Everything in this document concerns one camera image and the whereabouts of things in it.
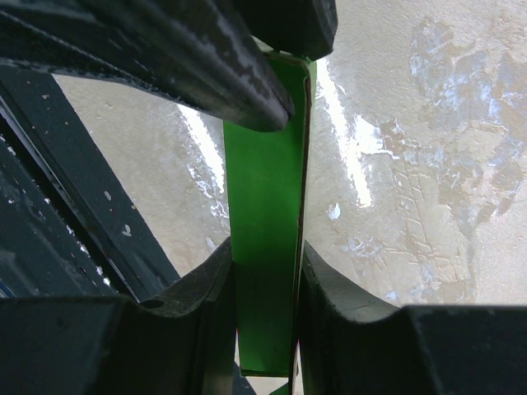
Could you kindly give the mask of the green paper box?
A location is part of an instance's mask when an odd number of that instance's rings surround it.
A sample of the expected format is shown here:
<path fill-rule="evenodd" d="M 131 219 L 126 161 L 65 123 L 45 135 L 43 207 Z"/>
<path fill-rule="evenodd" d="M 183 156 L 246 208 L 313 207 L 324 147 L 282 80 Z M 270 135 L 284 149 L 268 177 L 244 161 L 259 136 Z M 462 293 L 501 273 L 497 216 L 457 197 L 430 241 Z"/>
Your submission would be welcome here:
<path fill-rule="evenodd" d="M 279 132 L 223 124 L 240 372 L 285 378 L 276 392 L 292 394 L 317 64 L 277 50 L 265 57 L 291 94 L 295 115 Z"/>

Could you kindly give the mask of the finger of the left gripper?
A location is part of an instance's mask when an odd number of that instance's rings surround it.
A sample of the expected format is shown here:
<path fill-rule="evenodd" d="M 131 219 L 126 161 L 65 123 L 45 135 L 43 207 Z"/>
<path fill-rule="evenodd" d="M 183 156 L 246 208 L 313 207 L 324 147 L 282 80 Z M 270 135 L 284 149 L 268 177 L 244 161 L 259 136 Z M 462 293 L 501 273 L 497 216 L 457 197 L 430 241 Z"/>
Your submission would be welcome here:
<path fill-rule="evenodd" d="M 252 36 L 271 48 L 318 60 L 333 52 L 334 0 L 240 0 L 236 10 Z"/>
<path fill-rule="evenodd" d="M 131 86 L 259 132 L 295 113 L 223 1 L 4 1 L 1 63 Z"/>

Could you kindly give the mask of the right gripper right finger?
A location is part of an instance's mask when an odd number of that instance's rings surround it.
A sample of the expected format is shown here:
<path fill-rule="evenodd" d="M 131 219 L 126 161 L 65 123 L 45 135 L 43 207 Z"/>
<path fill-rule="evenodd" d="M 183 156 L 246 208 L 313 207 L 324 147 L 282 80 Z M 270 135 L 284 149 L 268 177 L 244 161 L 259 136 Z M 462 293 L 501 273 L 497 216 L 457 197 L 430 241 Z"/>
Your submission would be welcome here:
<path fill-rule="evenodd" d="M 308 394 L 523 394 L 526 309 L 374 296 L 305 246 L 300 352 Z"/>

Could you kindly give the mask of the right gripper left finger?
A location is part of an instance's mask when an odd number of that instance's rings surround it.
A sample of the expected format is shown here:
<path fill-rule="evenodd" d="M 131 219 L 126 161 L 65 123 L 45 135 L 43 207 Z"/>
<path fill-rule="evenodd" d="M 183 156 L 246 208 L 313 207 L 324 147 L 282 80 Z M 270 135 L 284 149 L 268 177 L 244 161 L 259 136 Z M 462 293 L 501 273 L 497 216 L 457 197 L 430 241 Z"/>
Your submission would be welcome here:
<path fill-rule="evenodd" d="M 4 394 L 229 394 L 236 307 L 231 243 L 157 296 L 1 303 Z"/>

